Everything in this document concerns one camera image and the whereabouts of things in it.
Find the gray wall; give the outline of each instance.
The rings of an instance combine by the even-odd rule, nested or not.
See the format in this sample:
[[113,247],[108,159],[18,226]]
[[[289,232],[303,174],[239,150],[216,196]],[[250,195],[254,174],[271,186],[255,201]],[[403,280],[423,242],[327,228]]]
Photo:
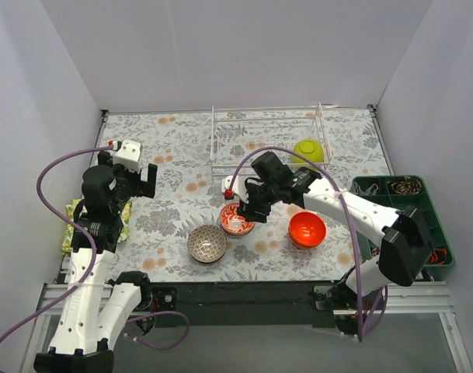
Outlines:
[[[36,309],[61,259],[64,224],[37,198],[39,172],[89,147],[98,126],[98,106],[40,1],[0,0],[0,334]],[[49,174],[48,199],[63,207],[78,196],[88,163]],[[31,326],[1,345],[4,371],[19,371]]]
[[101,109],[377,103],[432,0],[42,0]]
[[473,364],[473,0],[431,5],[379,117],[396,173],[426,180],[454,249],[447,282]]

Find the red bowl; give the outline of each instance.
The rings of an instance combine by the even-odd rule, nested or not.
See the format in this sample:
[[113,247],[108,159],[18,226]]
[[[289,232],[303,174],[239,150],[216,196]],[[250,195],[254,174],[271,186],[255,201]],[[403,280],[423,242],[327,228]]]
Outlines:
[[302,211],[290,220],[288,233],[293,243],[302,249],[312,249],[326,237],[326,224],[313,212]]

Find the green plastic bin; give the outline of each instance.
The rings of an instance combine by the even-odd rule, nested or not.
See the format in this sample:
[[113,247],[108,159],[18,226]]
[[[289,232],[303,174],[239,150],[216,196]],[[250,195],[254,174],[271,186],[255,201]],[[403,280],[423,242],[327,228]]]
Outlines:
[[[421,184],[421,191],[418,194],[398,194],[394,192],[392,184],[394,181],[398,181],[401,178],[410,177],[413,180],[418,180]],[[355,185],[360,186],[360,189],[364,193],[370,193],[371,195],[361,195],[355,188]],[[350,188],[352,193],[360,195],[362,198],[369,200],[375,204],[382,206],[393,207],[399,210],[405,210],[408,206],[414,206],[423,212],[428,228],[430,229],[431,236],[436,248],[444,248],[447,251],[447,258],[442,264],[427,264],[424,266],[424,270],[434,272],[447,268],[454,264],[454,254],[448,243],[445,231],[441,225],[438,214],[431,200],[430,192],[424,183],[424,180],[419,176],[414,175],[397,175],[397,176],[359,176],[353,179],[352,187]],[[372,250],[376,246],[366,237],[361,234],[357,234],[359,238],[360,253],[364,260],[372,257]]]

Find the white wire rack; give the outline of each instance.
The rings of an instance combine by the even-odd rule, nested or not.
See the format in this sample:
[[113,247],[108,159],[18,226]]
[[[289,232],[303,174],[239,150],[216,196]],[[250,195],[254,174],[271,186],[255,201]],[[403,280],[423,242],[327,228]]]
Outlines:
[[[311,115],[307,108],[259,108],[259,109],[219,109],[212,106],[212,136],[210,147],[210,166],[212,178],[231,175],[238,164],[251,151],[263,146],[279,146],[293,150],[301,140],[316,140],[324,151],[324,162],[318,163],[327,168],[331,162],[331,148],[323,120],[322,106],[315,107]],[[281,162],[292,169],[302,167],[303,163],[293,163],[291,156],[277,152]],[[243,166],[241,174],[253,175],[250,164]]]

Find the green bowl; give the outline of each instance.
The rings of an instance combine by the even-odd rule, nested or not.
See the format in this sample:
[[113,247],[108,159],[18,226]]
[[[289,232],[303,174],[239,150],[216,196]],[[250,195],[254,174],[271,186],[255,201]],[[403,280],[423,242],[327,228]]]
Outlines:
[[[295,145],[293,151],[303,155],[309,161],[324,162],[324,151],[322,150],[321,144],[311,138],[300,141]],[[291,156],[291,161],[292,163],[305,163],[295,155]]]

